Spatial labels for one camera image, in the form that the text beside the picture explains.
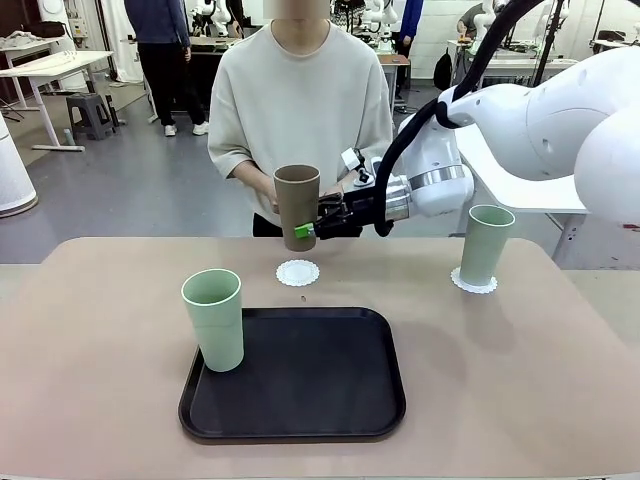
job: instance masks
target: white coaster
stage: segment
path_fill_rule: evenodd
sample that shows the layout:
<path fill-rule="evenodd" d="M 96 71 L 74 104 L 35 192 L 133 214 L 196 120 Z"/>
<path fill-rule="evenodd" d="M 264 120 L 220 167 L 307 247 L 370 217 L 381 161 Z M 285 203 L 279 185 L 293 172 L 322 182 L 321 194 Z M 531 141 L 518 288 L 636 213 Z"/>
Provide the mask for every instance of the white coaster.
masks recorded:
<path fill-rule="evenodd" d="M 485 285 L 483 287 L 478 287 L 476 285 L 469 285 L 467 282 L 464 282 L 460 279 L 460 267 L 456 268 L 453 272 L 451 272 L 451 281 L 457 286 L 460 287 L 465 292 L 469 293 L 491 293 L 496 288 L 498 288 L 498 280 L 496 277 L 491 277 L 491 281 L 489 285 Z"/>
<path fill-rule="evenodd" d="M 320 269 L 307 260 L 289 260 L 276 270 L 276 277 L 289 287 L 311 285 L 320 276 Z"/>

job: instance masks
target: tray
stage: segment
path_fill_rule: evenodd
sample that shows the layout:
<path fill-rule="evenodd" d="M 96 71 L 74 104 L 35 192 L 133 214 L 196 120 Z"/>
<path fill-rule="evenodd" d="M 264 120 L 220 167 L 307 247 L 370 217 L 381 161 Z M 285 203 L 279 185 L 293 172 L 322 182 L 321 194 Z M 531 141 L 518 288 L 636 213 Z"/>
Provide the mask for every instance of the tray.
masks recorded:
<path fill-rule="evenodd" d="M 362 441 L 390 433 L 406 401 L 391 328 L 366 308 L 244 309 L 245 356 L 226 373 L 200 350 L 178 414 L 201 440 Z"/>

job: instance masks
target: white sweater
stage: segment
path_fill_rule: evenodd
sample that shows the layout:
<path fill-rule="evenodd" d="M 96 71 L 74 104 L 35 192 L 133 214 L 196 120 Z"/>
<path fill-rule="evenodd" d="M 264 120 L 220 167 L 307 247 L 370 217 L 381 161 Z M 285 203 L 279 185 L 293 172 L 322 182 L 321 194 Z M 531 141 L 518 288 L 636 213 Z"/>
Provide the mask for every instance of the white sweater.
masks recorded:
<path fill-rule="evenodd" d="M 251 159 L 268 176 L 282 166 L 320 171 L 320 189 L 347 172 L 340 154 L 351 147 L 366 159 L 392 141 L 384 73 L 375 52 L 332 25 L 311 55 L 284 50 L 267 25 L 222 57 L 211 96 L 209 154 L 229 177 Z M 267 199 L 245 187 L 253 211 L 275 225 Z"/>

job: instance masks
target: step stool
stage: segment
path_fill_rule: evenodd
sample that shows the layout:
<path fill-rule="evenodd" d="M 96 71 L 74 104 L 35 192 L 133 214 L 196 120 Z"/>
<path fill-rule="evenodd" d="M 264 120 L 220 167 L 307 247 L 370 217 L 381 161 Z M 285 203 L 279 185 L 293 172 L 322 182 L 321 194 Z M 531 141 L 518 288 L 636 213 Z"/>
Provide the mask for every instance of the step stool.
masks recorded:
<path fill-rule="evenodd" d="M 82 120 L 74 122 L 73 109 L 80 111 Z M 73 138 L 84 133 L 94 140 L 104 140 L 107 132 L 113 130 L 113 122 L 107 112 L 102 97 L 96 93 L 75 93 L 67 97 L 67 110 Z"/>

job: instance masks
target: light green cup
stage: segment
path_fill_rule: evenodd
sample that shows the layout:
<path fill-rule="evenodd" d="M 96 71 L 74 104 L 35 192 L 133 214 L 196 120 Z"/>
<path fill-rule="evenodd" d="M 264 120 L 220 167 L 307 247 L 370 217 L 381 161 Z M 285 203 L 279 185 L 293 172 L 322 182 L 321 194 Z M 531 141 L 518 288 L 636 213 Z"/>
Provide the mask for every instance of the light green cup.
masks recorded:
<path fill-rule="evenodd" d="M 244 357 L 240 277 L 230 270 L 196 273 L 182 285 L 204 363 L 214 372 L 236 368 Z"/>
<path fill-rule="evenodd" d="M 516 217 L 505 208 L 495 205 L 471 207 L 460 280 L 476 287 L 489 285 L 515 222 Z"/>

